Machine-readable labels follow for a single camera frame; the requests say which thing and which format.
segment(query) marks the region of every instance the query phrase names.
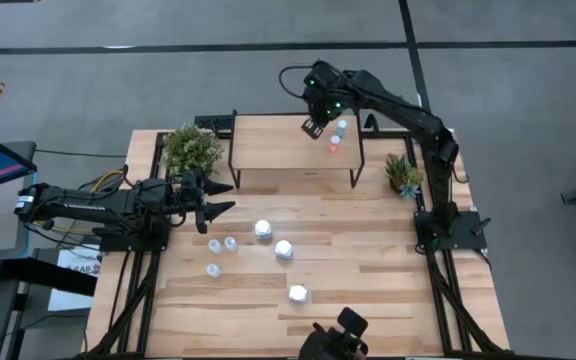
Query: wooden tabletop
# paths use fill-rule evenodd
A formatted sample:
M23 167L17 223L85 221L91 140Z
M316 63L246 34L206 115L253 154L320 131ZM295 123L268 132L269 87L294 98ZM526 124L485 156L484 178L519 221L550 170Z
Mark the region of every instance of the wooden tabletop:
M361 166L357 120L341 116L318 140L301 130L308 116L237 116L232 166L235 169L357 169ZM346 133L331 153L330 137L345 120Z
M148 177L156 134L134 131L127 158L132 181ZM414 252L415 202L393 194L383 171L388 153L405 153L404 142L375 139L364 146L366 167L355 189L346 172L251 170L241 189L210 199L237 205L210 224L208 234L197 233L192 216L174 230L161 256L147 357L297 356L312 323L335 325L344 306L368 320L364 340L371 356L441 354L426 260ZM225 159L216 168L214 180L232 181ZM456 168L463 178L460 159ZM472 206L467 185L453 189L460 208ZM252 234L262 218L273 226L270 244ZM226 236L237 239L239 251L211 253L207 242ZM282 239L294 245L292 260L274 256L273 244ZM507 347L490 270L472 251L453 253L465 306L493 341ZM123 256L103 260L87 327L91 344L107 330ZM219 279L206 274L209 263L222 268ZM127 269L118 310L130 263ZM306 304L288 299L288 288L297 284L310 291ZM452 310L447 315L459 349ZM136 347L140 319L138 310L129 350Z

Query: floor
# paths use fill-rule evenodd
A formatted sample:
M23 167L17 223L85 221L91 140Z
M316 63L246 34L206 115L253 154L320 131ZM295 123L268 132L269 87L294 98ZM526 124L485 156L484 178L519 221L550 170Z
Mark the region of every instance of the floor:
M559 197L576 186L576 1L408 1L416 76L400 46L412 35L400 3L0 5L0 141L122 154L136 128L174 128L233 108L303 111L277 84L286 65L321 58L370 70L408 101L419 93L455 128L475 203L492 218L486 236L512 349L576 358L576 206ZM216 46L259 43L292 45ZM124 54L101 48L133 45ZM288 84L298 88L299 75ZM73 187L121 160L38 154L36 163L40 181ZM22 358L72 356L81 326L30 330Z

